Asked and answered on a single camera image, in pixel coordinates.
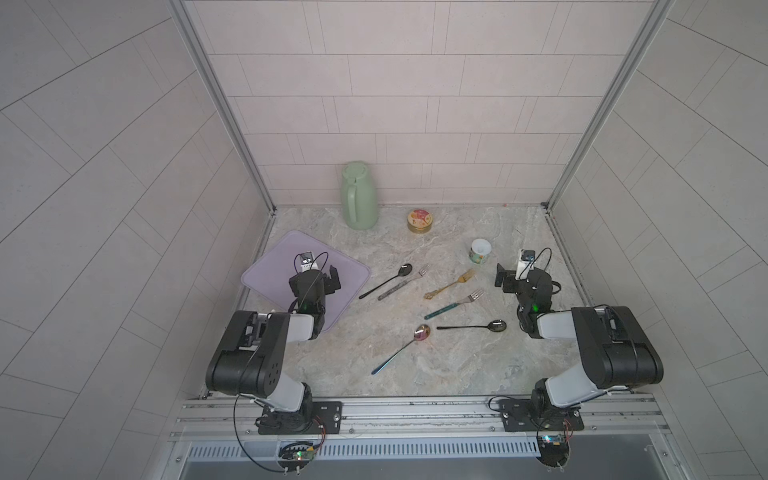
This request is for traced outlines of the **ornate gold fork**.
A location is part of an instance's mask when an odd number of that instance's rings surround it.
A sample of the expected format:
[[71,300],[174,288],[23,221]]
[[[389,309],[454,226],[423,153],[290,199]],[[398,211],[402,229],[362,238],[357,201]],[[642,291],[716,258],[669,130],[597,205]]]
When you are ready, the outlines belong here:
[[451,287],[453,287],[455,285],[464,284],[464,283],[468,282],[469,280],[471,280],[474,277],[474,275],[475,275],[475,270],[474,269],[469,269],[466,272],[464,272],[461,276],[459,276],[454,282],[449,283],[448,285],[445,285],[445,286],[443,286],[441,288],[438,288],[438,289],[435,289],[435,290],[432,290],[432,291],[429,291],[429,292],[425,293],[423,295],[423,298],[425,300],[431,300],[431,299],[435,298],[436,296],[438,296],[443,291],[445,291],[445,290],[447,290],[447,289],[449,289],[449,288],[451,288]]

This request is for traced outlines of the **lilac plastic tray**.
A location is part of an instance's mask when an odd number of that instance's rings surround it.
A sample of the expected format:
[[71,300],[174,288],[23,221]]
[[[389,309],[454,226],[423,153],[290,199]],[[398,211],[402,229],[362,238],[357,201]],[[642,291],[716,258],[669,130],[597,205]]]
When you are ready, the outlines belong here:
[[314,237],[292,230],[242,274],[241,283],[270,300],[280,311],[286,311],[295,298],[289,287],[289,278],[295,274],[292,262],[296,254],[306,252],[311,252],[314,256],[328,252],[329,263],[323,268],[323,272],[328,274],[333,266],[340,276],[341,289],[327,298],[327,313],[322,328],[322,331],[326,332],[336,324],[370,278],[371,270],[363,263]]

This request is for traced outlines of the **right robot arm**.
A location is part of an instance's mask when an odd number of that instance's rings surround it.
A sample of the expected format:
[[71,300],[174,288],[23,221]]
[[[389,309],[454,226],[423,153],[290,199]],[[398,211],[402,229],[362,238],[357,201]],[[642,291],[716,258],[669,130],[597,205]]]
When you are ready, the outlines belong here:
[[579,351],[574,366],[539,380],[530,398],[498,400],[505,431],[580,431],[581,404],[662,381],[662,360],[629,308],[598,305],[554,311],[552,297],[559,283],[528,265],[517,270],[498,265],[494,285],[516,296],[518,323],[530,338],[574,340]]

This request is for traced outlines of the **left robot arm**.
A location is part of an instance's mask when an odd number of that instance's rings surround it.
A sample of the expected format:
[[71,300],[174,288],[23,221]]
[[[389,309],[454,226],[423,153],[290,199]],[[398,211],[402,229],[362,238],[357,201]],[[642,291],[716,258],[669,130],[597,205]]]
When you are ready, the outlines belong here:
[[236,311],[214,350],[206,388],[236,398],[257,400],[263,412],[255,421],[261,435],[323,433],[333,418],[315,406],[311,388],[283,372],[286,345],[316,339],[325,325],[326,297],[341,288],[338,271],[308,269],[289,279],[295,295],[286,312]]

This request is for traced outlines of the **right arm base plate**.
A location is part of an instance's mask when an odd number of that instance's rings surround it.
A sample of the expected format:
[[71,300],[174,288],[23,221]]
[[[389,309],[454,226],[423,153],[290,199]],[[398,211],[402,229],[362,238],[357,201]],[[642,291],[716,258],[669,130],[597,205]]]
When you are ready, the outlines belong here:
[[534,400],[501,398],[498,411],[506,432],[570,432],[582,431],[584,422],[580,408],[559,408]]

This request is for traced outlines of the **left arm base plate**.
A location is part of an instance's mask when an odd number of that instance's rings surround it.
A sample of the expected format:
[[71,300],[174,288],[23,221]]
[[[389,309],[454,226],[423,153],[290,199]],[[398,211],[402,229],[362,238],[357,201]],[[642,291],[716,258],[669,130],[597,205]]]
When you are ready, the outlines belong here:
[[312,402],[297,412],[271,412],[265,409],[255,425],[260,435],[338,434],[343,403],[338,401]]

